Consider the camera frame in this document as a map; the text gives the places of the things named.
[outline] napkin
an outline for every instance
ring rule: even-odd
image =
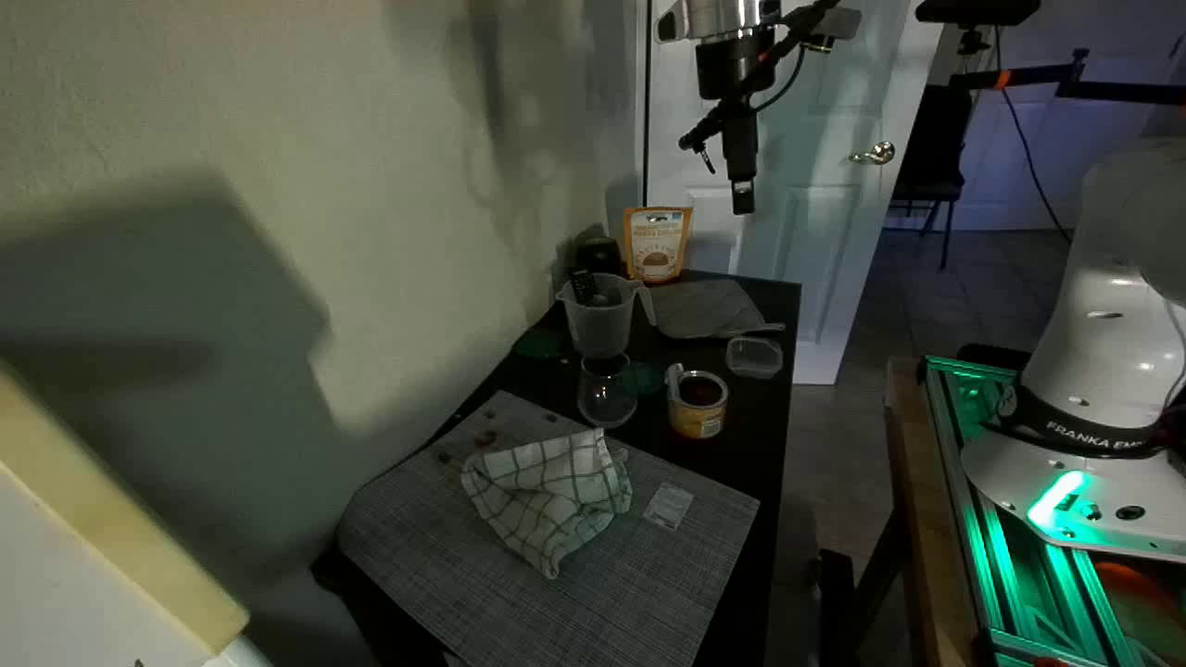
[[[607,450],[604,431],[475,450],[458,485],[494,533],[543,578],[631,510],[631,479]]]

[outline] light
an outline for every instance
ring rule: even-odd
[[[1059,474],[1059,480],[1051,480],[1051,485],[1037,495],[1037,505],[1027,510],[1029,521],[1033,521],[1037,528],[1047,528],[1047,527],[1051,527],[1051,510],[1056,510],[1069,494],[1078,494],[1080,480],[1085,480],[1080,471]]]

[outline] white wall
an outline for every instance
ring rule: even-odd
[[[554,243],[634,200],[638,12],[0,7],[0,353],[285,662],[318,662],[295,609],[323,600],[287,580],[349,490],[542,316]],[[61,342],[106,353],[76,370]]]
[[[1085,82],[1171,82],[1186,61],[1186,2],[1179,0],[1040,0],[1037,14],[1003,28],[1003,66],[1066,61],[1069,47],[1088,47]],[[973,61],[957,56],[958,28],[945,28],[935,76]],[[1033,163],[1056,216],[1073,224],[1078,181],[1092,159],[1137,139],[1161,111],[1148,103],[1059,100],[1051,86],[1011,90],[1016,111],[1033,144]],[[1009,108],[983,91],[964,144],[964,200],[957,228],[1047,228],[1033,194]]]

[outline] glass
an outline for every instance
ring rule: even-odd
[[[583,353],[576,410],[596,427],[623,427],[638,410],[631,383],[634,281],[620,275],[575,275],[564,285],[564,316]]]

